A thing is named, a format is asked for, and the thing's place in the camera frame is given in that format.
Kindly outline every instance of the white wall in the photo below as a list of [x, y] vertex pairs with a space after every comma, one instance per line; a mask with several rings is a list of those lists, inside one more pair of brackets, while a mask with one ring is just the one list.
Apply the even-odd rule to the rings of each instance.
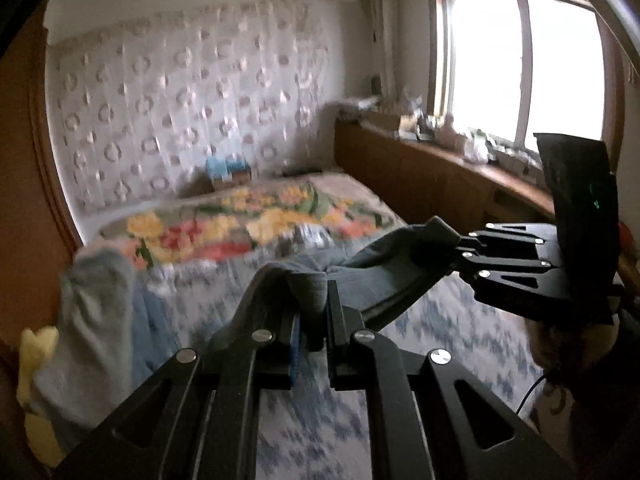
[[429, 1], [398, 0], [398, 89], [408, 86], [412, 94], [427, 100], [429, 89]]
[[[49, 31], [49, 44], [54, 44], [94, 28], [148, 16], [159, 10], [188, 9], [222, 1], [240, 0], [49, 0], [45, 26]], [[361, 2], [337, 4], [312, 0], [311, 6], [322, 20], [324, 40], [329, 47], [330, 62], [322, 100], [326, 103], [344, 95], [368, 94], [373, 72], [370, 26]], [[326, 138], [332, 137], [334, 119], [335, 113], [330, 108], [321, 116], [321, 130]], [[93, 238], [102, 225], [140, 208], [139, 205], [126, 206], [87, 215], [70, 203], [74, 221], [85, 242]]]
[[618, 163], [618, 208], [640, 246], [640, 78], [625, 83], [625, 136]]

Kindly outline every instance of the mattress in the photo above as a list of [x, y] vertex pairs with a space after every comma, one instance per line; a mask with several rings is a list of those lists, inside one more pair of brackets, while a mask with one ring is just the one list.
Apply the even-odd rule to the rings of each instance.
[[[344, 174], [281, 179], [122, 219], [102, 230], [166, 305], [180, 345], [202, 350], [256, 270], [288, 254], [340, 246], [355, 253], [404, 225]], [[381, 332], [400, 348], [444, 348], [514, 408], [540, 370], [522, 320], [473, 298], [452, 273]], [[364, 392], [335, 392], [326, 353], [304, 352], [291, 391], [260, 398], [259, 479], [372, 478]]]

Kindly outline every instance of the window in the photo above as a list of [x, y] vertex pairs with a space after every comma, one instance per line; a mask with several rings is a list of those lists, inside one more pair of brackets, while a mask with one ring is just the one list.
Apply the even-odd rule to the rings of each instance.
[[585, 3], [439, 1], [436, 112], [529, 152], [535, 132], [602, 138], [605, 63]]

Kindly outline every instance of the wire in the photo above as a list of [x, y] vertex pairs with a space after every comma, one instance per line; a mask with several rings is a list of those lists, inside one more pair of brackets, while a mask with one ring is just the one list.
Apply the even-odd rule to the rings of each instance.
[[534, 382], [531, 385], [531, 387], [529, 388], [529, 391], [526, 394], [524, 394], [524, 397], [522, 398], [522, 402], [520, 403], [520, 406], [518, 406], [518, 409], [516, 410], [516, 415], [520, 414], [520, 410], [524, 406], [524, 403], [527, 402], [527, 399], [529, 399], [529, 396], [531, 395], [532, 391], [535, 390], [536, 386], [538, 386], [542, 382], [542, 379], [546, 379], [545, 374], [540, 375], [540, 377], [536, 379], [536, 382]]

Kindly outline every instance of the patterned wall covering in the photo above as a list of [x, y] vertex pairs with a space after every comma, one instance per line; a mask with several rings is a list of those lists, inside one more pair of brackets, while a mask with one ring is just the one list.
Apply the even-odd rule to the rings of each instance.
[[171, 196], [208, 155], [262, 174], [322, 152], [328, 49], [297, 0], [259, 0], [119, 23], [49, 49], [58, 167], [88, 212]]

